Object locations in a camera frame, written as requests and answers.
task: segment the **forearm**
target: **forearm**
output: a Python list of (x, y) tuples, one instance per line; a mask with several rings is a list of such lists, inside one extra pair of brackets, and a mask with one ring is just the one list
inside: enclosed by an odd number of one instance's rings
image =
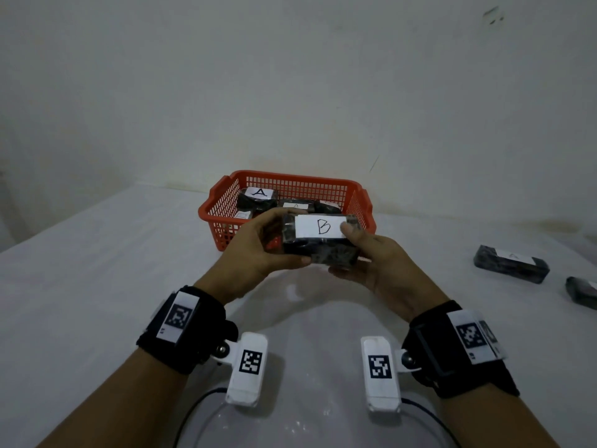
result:
[(520, 398), (492, 384), (442, 399), (442, 414), (463, 448), (557, 448)]
[(153, 446), (186, 381), (138, 349), (39, 448)]

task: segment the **black cable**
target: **black cable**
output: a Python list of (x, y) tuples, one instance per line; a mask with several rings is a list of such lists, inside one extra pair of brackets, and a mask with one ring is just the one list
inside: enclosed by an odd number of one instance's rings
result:
[(201, 398), (199, 398), (195, 401), (195, 404), (190, 406), (189, 411), (187, 412), (186, 415), (184, 415), (183, 422), (180, 424), (180, 427), (178, 428), (178, 432), (176, 433), (176, 438), (174, 439), (174, 444), (172, 445), (173, 448), (176, 448), (176, 446), (178, 445), (178, 440), (180, 439), (180, 435), (183, 433), (184, 424), (189, 419), (190, 414), (193, 413), (193, 410), (195, 410), (196, 407), (201, 403), (201, 401), (203, 401), (203, 399), (207, 398), (209, 395), (213, 395), (215, 393), (226, 393), (227, 391), (228, 391), (228, 389), (223, 386), (220, 388), (214, 388), (213, 390), (205, 393)]
[(409, 404), (411, 406), (415, 406), (420, 408), (423, 412), (425, 412), (426, 414), (428, 414), (431, 418), (433, 418), (438, 425), (442, 426), (442, 428), (444, 429), (444, 431), (446, 431), (448, 433), (448, 435), (450, 437), (452, 437), (452, 440), (454, 440), (454, 444), (458, 447), (458, 448), (462, 448), (462, 445), (458, 442), (457, 438), (455, 435), (452, 434), (452, 431), (448, 429), (448, 427), (444, 424), (443, 421), (441, 421), (439, 418), (436, 417), (436, 415), (432, 414), (429, 410), (427, 410), (425, 407), (423, 407), (421, 404), (416, 403), (415, 401), (411, 401), (410, 399), (406, 399), (406, 398), (402, 398), (402, 402), (404, 404)]

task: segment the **fingernail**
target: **fingernail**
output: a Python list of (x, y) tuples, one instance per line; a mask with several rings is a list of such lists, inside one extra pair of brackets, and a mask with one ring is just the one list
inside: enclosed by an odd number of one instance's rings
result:
[(346, 222), (342, 222), (340, 227), (344, 228), (344, 231), (346, 231), (348, 234), (354, 231), (354, 226)]

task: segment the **black wrist strap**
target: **black wrist strap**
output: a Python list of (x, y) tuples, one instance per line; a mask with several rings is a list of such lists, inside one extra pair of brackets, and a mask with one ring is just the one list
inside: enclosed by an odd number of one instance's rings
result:
[[(171, 310), (175, 310), (173, 303), (178, 292), (191, 294), (199, 301), (174, 343), (156, 336)], [(226, 310), (219, 301), (198, 288), (185, 286), (170, 294), (137, 340), (137, 346), (175, 371), (188, 375), (197, 364), (205, 363), (224, 339), (226, 322)]]
[(420, 371), (413, 373), (419, 383), (432, 387), (440, 398), (452, 398), (484, 384), (494, 384), (513, 396), (520, 396), (503, 360), (472, 364), (447, 316), (462, 309), (448, 301), (417, 316), (402, 347)]

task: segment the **table surface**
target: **table surface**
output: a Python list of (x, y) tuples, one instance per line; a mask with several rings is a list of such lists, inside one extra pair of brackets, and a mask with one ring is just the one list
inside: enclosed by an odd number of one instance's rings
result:
[[(0, 254), (0, 440), (33, 447), (134, 349), (150, 315), (172, 290), (218, 258), (197, 217), (206, 195), (133, 186)], [(597, 312), (574, 304), (569, 275), (597, 281), (593, 264), (550, 237), (504, 225), (375, 214), (378, 234), (401, 243), (462, 306), (479, 309), (509, 358), (522, 398), (563, 447), (597, 440)], [(541, 285), (477, 269), (480, 244), (545, 259)], [(449, 446), (418, 409), (370, 414), (360, 338), (398, 348), (407, 324), (369, 292), (321, 266), (278, 272), (227, 307), (241, 332), (269, 338), (259, 405), (207, 399), (180, 445)], [(168, 422), (171, 444), (183, 414), (230, 370), (197, 369)], [(405, 397), (437, 399), (408, 375)]]

